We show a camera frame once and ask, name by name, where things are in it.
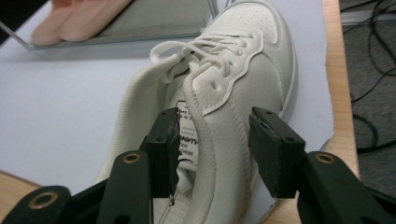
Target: white shoelace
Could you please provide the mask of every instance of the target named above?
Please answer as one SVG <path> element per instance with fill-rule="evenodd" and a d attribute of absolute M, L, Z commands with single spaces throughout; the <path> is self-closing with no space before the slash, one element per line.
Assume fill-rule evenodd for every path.
<path fill-rule="evenodd" d="M 252 38 L 252 35 L 244 31 L 237 31 L 227 35 L 212 32 L 202 34 L 189 43 L 166 41 L 151 50 L 150 59 L 152 62 L 157 63 L 161 60 L 160 57 L 169 49 L 182 47 L 184 48 L 183 50 L 187 49 L 202 56 L 201 61 L 197 60 L 195 57 L 195 61 L 197 61 L 198 64 L 191 65 L 191 71 L 203 63 L 217 63 L 220 68 L 220 73 L 224 77 L 227 77 L 230 71 L 230 65 L 233 65 L 233 62 L 227 61 L 221 57 L 221 53 L 227 49 L 237 56 L 242 55 L 242 49 L 247 46 L 244 37 Z"/>

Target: wooden table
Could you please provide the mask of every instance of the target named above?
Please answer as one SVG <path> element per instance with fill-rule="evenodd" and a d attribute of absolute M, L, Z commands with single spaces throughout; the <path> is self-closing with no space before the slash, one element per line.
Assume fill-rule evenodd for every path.
<path fill-rule="evenodd" d="M 347 66 L 341 31 L 338 0 L 323 0 L 323 12 L 327 28 L 327 77 L 332 96 L 334 136 L 326 147 L 340 157 L 356 174 L 359 174 L 355 149 Z M 0 220 L 27 193 L 39 186 L 0 172 Z M 263 223 L 299 223 L 296 200 L 284 200 Z"/>

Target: shoe label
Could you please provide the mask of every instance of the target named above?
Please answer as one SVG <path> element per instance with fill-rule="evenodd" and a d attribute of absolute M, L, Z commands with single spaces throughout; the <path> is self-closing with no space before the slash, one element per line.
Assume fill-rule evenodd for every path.
<path fill-rule="evenodd" d="M 198 136 L 195 125 L 192 122 L 190 111 L 185 101 L 177 101 L 178 113 L 180 114 L 180 163 L 182 168 L 196 170 L 198 164 Z"/>

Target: gray carpet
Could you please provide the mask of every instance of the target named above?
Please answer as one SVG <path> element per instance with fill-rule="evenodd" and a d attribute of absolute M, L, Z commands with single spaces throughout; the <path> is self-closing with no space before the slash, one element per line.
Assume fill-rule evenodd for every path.
<path fill-rule="evenodd" d="M 346 8 L 367 0 L 340 0 L 340 8 Z M 373 9 L 374 4 L 354 9 Z M 344 26 L 344 31 L 351 26 Z M 391 51 L 396 53 L 396 21 L 379 21 L 378 32 L 389 44 Z M 356 99 L 374 86 L 381 77 L 373 67 L 368 56 L 368 38 L 371 30 L 365 24 L 344 34 L 346 63 L 349 88 L 352 99 Z M 372 42 L 373 58 L 378 66 L 387 71 L 396 66 L 382 50 L 377 41 Z M 384 77 L 378 86 L 362 100 L 352 105 L 354 114 L 368 119 L 377 128 L 378 144 L 396 139 L 396 77 Z M 368 147 L 373 140 L 373 133 L 361 121 L 354 119 L 356 144 Z M 361 181 L 364 185 L 377 189 L 396 198 L 396 146 L 386 147 L 378 151 L 360 154 L 359 166 Z"/>

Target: shoelace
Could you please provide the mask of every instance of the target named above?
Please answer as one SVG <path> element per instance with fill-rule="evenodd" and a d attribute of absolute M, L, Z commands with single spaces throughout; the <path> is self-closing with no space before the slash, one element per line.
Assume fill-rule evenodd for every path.
<path fill-rule="evenodd" d="M 152 62 L 157 63 L 161 60 L 161 56 L 169 49 L 182 47 L 184 48 L 183 50 L 189 50 L 202 57 L 202 60 L 199 60 L 197 57 L 194 58 L 194 60 L 198 62 L 198 66 L 208 62 L 217 63 L 220 73 L 224 77 L 227 77 L 230 72 L 230 65 L 233 65 L 233 62 L 227 61 L 221 57 L 221 53 L 227 49 L 233 54 L 241 56 L 242 49 L 247 47 L 247 42 L 244 40 L 244 37 L 253 38 L 252 34 L 249 32 L 238 31 L 227 35 L 222 33 L 202 34 L 189 43 L 166 41 L 151 50 L 150 59 Z M 198 66 L 191 65 L 191 71 Z"/>

